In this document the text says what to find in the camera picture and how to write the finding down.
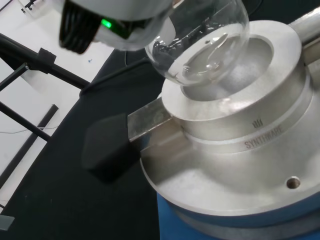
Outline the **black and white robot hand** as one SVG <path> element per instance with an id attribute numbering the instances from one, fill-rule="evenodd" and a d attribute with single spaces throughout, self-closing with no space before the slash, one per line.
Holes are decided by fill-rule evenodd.
<path id="1" fill-rule="evenodd" d="M 171 0 L 64 0 L 59 45 L 77 54 L 93 42 L 137 51 L 159 35 L 172 10 Z"/>

